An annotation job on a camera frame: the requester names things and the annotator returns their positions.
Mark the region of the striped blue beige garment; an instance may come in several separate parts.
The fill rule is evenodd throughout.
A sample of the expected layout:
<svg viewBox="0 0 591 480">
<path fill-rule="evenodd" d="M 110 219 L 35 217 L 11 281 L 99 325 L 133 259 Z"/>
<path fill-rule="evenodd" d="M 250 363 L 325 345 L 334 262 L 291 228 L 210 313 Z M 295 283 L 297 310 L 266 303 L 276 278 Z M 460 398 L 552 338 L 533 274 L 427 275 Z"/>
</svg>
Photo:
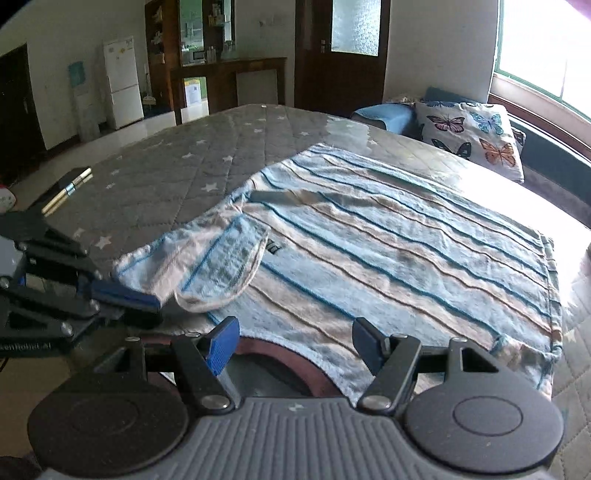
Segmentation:
<svg viewBox="0 0 591 480">
<path fill-rule="evenodd" d="M 552 241 L 421 176 L 325 144 L 253 174 L 217 205 L 114 263 L 123 285 L 320 368 L 349 399 L 370 374 L 363 317 L 444 346 L 465 337 L 544 395 L 562 354 Z"/>
</svg>

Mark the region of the quilted star table cover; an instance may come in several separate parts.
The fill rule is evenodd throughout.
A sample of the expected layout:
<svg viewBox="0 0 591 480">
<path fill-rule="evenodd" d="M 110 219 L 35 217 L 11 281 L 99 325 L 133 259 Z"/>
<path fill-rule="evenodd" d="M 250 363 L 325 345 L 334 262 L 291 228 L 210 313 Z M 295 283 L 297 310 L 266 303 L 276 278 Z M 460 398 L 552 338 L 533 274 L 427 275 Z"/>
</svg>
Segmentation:
<svg viewBox="0 0 591 480">
<path fill-rule="evenodd" d="M 122 256 L 204 214 L 263 168 L 317 144 L 444 185 L 552 241 L 563 342 L 550 395 L 540 393 L 524 376 L 468 338 L 454 337 L 446 345 L 458 344 L 466 352 L 483 349 L 504 370 L 518 375 L 520 385 L 532 394 L 532 404 L 558 415 L 559 444 L 552 475 L 557 479 L 588 478 L 590 232 L 544 198 L 493 171 L 366 124 L 290 107 L 247 105 L 164 130 L 113 154 L 92 168 L 93 178 L 47 216 L 47 222 L 80 243 L 108 280 L 120 283 L 113 276 L 113 266 Z M 173 333 L 170 326 L 185 321 L 188 315 L 160 302 L 164 309 L 163 323 L 156 328 L 160 336 L 206 332 L 219 323 Z M 308 381 L 312 392 L 341 395 L 348 405 L 367 393 L 373 379 L 367 369 L 370 382 L 359 399 L 352 400 L 320 368 L 296 353 L 245 336 L 240 347 L 286 363 Z"/>
</svg>

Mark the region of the water dispenser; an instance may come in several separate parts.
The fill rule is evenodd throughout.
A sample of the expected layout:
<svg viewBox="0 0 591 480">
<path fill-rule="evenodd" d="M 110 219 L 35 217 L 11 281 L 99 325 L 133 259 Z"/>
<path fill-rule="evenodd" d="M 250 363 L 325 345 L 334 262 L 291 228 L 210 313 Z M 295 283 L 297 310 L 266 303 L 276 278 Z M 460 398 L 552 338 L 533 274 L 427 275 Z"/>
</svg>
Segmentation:
<svg viewBox="0 0 591 480">
<path fill-rule="evenodd" d="M 72 104 L 77 122 L 78 135 L 82 142 L 91 142 L 99 137 L 94 95 L 86 79 L 84 64 L 77 61 L 68 66 Z"/>
</svg>

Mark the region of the white refrigerator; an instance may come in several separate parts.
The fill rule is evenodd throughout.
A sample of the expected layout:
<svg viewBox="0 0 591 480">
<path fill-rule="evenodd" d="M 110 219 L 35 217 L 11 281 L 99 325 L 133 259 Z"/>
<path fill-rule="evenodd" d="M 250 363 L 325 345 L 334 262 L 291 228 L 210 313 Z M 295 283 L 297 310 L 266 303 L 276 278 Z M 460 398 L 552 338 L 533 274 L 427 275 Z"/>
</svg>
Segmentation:
<svg viewBox="0 0 591 480">
<path fill-rule="evenodd" d="M 107 119 L 119 130 L 143 119 L 133 37 L 104 43 L 102 56 Z"/>
</svg>

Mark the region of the butterfly print pillow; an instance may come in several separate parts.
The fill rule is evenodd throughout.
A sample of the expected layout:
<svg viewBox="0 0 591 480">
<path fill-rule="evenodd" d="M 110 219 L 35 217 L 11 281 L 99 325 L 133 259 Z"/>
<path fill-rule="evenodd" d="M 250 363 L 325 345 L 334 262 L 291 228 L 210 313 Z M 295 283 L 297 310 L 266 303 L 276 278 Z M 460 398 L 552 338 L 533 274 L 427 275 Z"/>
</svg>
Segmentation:
<svg viewBox="0 0 591 480">
<path fill-rule="evenodd" d="M 421 140 L 523 183 L 520 147 L 505 107 L 475 102 L 415 104 Z"/>
</svg>

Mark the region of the blue sofa bench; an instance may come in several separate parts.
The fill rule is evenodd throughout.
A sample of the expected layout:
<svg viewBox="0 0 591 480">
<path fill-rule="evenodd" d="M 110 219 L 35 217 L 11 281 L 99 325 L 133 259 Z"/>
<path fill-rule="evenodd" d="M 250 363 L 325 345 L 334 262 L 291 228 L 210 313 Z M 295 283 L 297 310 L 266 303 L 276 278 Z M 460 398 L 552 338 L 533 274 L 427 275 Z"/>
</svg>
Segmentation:
<svg viewBox="0 0 591 480">
<path fill-rule="evenodd" d="M 419 99 L 363 107 L 352 118 L 485 167 L 590 224 L 590 158 L 497 101 L 430 87 Z"/>
</svg>

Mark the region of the dark wooden cabinet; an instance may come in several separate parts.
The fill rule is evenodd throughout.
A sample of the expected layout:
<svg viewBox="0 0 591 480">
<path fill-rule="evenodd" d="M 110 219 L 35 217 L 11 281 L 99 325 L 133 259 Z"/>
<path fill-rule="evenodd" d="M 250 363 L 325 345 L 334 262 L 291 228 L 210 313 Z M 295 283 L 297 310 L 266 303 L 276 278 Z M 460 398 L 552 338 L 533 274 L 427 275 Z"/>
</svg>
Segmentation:
<svg viewBox="0 0 591 480">
<path fill-rule="evenodd" d="M 172 112 L 181 124 L 189 105 L 186 88 L 204 79 L 208 111 L 238 105 L 238 76 L 271 70 L 276 100 L 286 103 L 287 59 L 240 56 L 235 48 L 232 1 L 147 1 L 144 6 L 147 49 L 146 96 L 158 113 Z"/>
</svg>

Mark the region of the dark wooden door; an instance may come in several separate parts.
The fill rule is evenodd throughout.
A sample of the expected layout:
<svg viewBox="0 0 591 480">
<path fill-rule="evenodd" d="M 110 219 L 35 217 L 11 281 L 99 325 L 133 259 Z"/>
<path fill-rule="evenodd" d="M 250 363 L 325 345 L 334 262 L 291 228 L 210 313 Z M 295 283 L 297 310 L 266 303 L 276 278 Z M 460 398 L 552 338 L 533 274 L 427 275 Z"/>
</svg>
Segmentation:
<svg viewBox="0 0 591 480">
<path fill-rule="evenodd" d="M 391 3 L 295 3 L 294 106 L 349 117 L 383 99 Z"/>
</svg>

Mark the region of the green framed window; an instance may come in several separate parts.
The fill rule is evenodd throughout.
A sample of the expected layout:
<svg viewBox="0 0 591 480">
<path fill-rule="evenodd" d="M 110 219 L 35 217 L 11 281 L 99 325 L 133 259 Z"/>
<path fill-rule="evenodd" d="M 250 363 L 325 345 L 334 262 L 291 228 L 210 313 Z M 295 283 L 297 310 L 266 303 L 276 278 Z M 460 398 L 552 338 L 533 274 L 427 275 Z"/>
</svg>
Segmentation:
<svg viewBox="0 0 591 480">
<path fill-rule="evenodd" d="M 590 118 L 590 19 L 568 1 L 502 1 L 495 72 Z"/>
</svg>

